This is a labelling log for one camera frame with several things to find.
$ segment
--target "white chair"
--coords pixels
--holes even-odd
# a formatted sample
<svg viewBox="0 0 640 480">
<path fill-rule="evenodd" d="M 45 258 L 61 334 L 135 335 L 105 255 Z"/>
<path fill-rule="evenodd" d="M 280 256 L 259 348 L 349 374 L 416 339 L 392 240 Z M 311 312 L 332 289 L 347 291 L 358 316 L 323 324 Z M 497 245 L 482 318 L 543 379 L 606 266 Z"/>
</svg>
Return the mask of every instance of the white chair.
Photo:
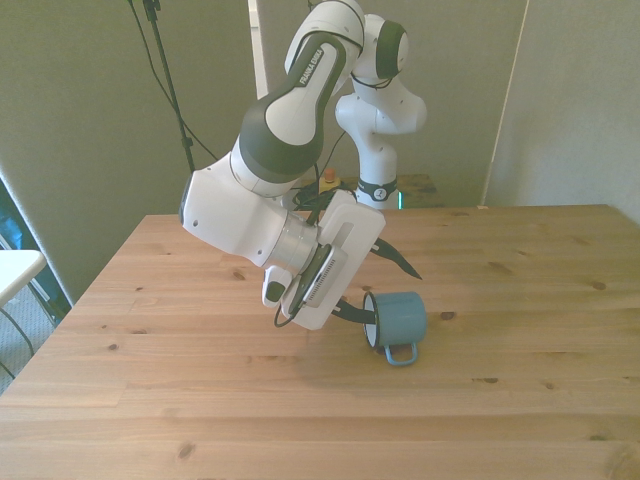
<svg viewBox="0 0 640 480">
<path fill-rule="evenodd" d="M 44 255 L 36 250 L 0 250 L 0 312 L 9 319 L 20 335 L 22 335 L 22 338 L 24 338 L 24 341 L 29 347 L 31 356 L 34 354 L 31 340 L 29 340 L 29 337 L 27 337 L 13 317 L 2 307 L 4 307 L 22 287 L 30 285 L 31 280 L 40 273 L 46 264 L 47 261 Z M 40 303 L 40 298 L 37 295 L 35 296 L 38 303 Z M 49 313 L 46 309 L 44 310 L 47 318 L 50 319 Z M 0 367 L 12 378 L 15 378 L 13 373 L 11 373 L 2 362 L 0 362 Z"/>
</svg>

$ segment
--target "white wall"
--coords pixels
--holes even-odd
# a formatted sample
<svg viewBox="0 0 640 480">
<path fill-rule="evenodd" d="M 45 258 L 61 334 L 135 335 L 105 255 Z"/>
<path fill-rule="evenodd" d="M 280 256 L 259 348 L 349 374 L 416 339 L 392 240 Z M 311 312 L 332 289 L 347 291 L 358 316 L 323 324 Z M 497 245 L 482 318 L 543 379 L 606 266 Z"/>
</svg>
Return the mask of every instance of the white wall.
<svg viewBox="0 0 640 480">
<path fill-rule="evenodd" d="M 640 2 L 530 0 L 489 205 L 606 203 L 640 223 Z"/>
<path fill-rule="evenodd" d="M 222 155 L 256 95 L 246 2 L 161 5 L 183 115 Z M 73 301 L 144 215 L 177 212 L 177 122 L 124 0 L 2 2 L 0 51 L 0 172 Z"/>
</svg>

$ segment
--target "wooden tabletop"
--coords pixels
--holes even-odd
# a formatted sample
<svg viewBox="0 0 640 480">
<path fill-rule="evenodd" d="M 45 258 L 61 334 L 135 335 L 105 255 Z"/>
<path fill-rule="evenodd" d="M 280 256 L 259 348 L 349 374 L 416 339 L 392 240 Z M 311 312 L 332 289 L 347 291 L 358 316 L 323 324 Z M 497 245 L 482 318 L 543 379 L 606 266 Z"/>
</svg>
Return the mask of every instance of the wooden tabletop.
<svg viewBox="0 0 640 480">
<path fill-rule="evenodd" d="M 640 478 L 640 230 L 612 208 L 386 213 L 348 299 L 418 292 L 392 367 L 362 328 L 276 329 L 263 272 L 144 219 L 0 397 L 2 479 Z"/>
</svg>

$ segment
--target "mug handle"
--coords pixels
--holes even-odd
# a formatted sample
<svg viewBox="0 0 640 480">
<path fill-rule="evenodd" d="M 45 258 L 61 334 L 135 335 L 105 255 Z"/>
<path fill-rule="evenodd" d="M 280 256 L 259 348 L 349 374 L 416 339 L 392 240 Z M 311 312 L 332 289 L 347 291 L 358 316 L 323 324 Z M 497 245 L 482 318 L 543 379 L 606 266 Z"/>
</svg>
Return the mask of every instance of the mug handle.
<svg viewBox="0 0 640 480">
<path fill-rule="evenodd" d="M 416 346 L 415 343 L 411 344 L 411 352 L 413 356 L 409 360 L 405 360 L 404 362 L 398 362 L 397 360 L 393 359 L 393 356 L 391 355 L 391 349 L 389 348 L 388 345 L 385 345 L 384 351 L 387 354 L 387 361 L 395 367 L 411 365 L 413 362 L 415 362 L 418 359 L 418 347 Z"/>
</svg>

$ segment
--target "franka emika logo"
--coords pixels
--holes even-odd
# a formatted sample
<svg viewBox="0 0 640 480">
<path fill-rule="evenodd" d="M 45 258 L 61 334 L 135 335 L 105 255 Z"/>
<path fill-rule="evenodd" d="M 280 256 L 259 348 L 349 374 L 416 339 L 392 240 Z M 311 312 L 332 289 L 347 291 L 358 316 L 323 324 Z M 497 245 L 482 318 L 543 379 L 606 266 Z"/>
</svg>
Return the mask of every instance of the franka emika logo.
<svg viewBox="0 0 640 480">
<path fill-rule="evenodd" d="M 324 50 L 322 50 L 322 48 L 319 48 L 318 50 L 316 50 L 316 53 L 314 53 L 313 57 L 311 57 L 311 61 L 309 62 L 309 65 L 304 70 L 304 73 L 300 77 L 300 80 L 298 80 L 299 85 L 303 87 L 307 86 L 307 83 L 309 83 L 309 80 L 311 80 L 311 77 L 316 71 L 316 67 L 318 66 L 318 63 L 320 62 L 320 59 L 322 58 L 323 55 L 324 55 Z"/>
</svg>

